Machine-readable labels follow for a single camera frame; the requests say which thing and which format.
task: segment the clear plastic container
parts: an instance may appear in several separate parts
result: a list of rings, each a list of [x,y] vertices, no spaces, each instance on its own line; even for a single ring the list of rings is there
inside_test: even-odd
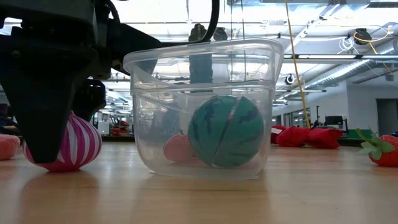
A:
[[[177,177],[256,176],[270,148],[283,58],[282,46],[268,39],[126,55],[134,134],[144,164]]]

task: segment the pink and white striped ball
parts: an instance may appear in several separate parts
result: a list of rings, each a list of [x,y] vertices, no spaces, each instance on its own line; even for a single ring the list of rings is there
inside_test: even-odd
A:
[[[93,161],[100,153],[101,146],[102,139],[97,129],[71,112],[55,162],[36,164],[26,142],[22,145],[22,152],[29,162],[50,172],[70,172]]]

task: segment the green ball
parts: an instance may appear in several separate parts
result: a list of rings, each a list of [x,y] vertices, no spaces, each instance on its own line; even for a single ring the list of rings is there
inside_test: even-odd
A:
[[[193,113],[188,138],[205,164],[241,166],[259,151],[264,122],[257,106],[242,96],[214,96]]]

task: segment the table surface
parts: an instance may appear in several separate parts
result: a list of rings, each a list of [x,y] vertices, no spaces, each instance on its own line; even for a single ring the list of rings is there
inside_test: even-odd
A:
[[[274,147],[258,179],[234,182],[151,174],[128,142],[64,174],[19,153],[0,161],[0,223],[396,224],[398,169],[357,150]]]

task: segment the pink ball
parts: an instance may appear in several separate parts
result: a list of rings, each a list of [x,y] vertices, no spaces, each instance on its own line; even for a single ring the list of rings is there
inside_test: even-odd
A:
[[[194,156],[193,148],[186,135],[178,134],[171,137],[165,144],[164,155],[170,161],[187,161]]]
[[[22,152],[29,162],[51,172],[69,172],[78,170],[93,161],[100,153],[101,146],[102,139],[97,129],[71,112],[55,162],[36,164],[26,142],[22,145]]]
[[[13,158],[17,154],[19,143],[17,136],[0,135],[0,161]]]

